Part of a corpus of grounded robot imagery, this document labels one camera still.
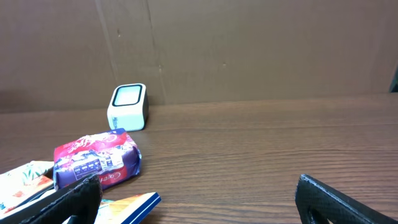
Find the wooden table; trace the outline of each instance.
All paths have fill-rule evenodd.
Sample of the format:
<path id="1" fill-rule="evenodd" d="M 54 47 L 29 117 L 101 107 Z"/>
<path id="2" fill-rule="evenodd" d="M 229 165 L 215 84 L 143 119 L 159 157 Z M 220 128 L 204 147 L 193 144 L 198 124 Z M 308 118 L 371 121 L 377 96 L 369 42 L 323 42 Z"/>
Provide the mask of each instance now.
<path id="1" fill-rule="evenodd" d="M 0 172 L 109 129 L 106 110 L 0 114 L 0 124 Z M 157 191 L 145 223 L 300 223 L 300 174 L 398 219 L 396 94 L 152 106 L 131 136 L 142 175 L 104 198 Z"/>

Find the pink and purple package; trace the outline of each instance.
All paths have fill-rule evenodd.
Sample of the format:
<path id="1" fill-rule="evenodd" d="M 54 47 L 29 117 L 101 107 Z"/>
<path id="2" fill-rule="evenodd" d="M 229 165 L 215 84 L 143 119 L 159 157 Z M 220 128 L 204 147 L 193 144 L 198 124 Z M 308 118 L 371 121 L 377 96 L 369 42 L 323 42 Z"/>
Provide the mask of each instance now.
<path id="1" fill-rule="evenodd" d="M 54 151 L 53 180 L 61 189 L 89 174 L 97 174 L 107 189 L 139 174 L 141 153 L 123 128 L 84 136 Z"/>

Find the blue edge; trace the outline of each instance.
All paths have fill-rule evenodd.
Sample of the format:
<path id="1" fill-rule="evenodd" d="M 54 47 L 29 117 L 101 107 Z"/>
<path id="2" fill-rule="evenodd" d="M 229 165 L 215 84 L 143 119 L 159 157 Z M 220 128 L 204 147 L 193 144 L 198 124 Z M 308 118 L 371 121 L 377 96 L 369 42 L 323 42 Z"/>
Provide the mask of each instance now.
<path id="1" fill-rule="evenodd" d="M 137 210 L 129 215 L 122 224 L 138 224 L 140 223 L 152 209 L 161 201 L 158 193 L 152 195 L 146 202 L 144 202 Z"/>

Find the white cube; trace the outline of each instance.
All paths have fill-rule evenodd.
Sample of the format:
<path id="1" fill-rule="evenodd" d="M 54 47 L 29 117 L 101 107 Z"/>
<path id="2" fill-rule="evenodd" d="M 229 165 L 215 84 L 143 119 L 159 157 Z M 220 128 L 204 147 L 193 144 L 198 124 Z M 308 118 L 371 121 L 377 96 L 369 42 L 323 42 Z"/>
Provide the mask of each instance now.
<path id="1" fill-rule="evenodd" d="M 108 107 L 108 122 L 111 129 L 126 131 L 142 130 L 148 117 L 148 97 L 144 84 L 118 86 Z"/>

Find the cardboard backdrop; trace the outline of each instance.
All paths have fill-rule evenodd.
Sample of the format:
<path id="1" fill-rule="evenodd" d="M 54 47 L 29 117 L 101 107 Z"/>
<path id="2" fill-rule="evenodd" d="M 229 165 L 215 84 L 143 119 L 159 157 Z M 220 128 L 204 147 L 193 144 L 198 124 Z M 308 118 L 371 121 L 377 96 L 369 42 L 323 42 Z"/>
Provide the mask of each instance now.
<path id="1" fill-rule="evenodd" d="M 388 92 L 398 1 L 2 0 L 0 112 Z"/>

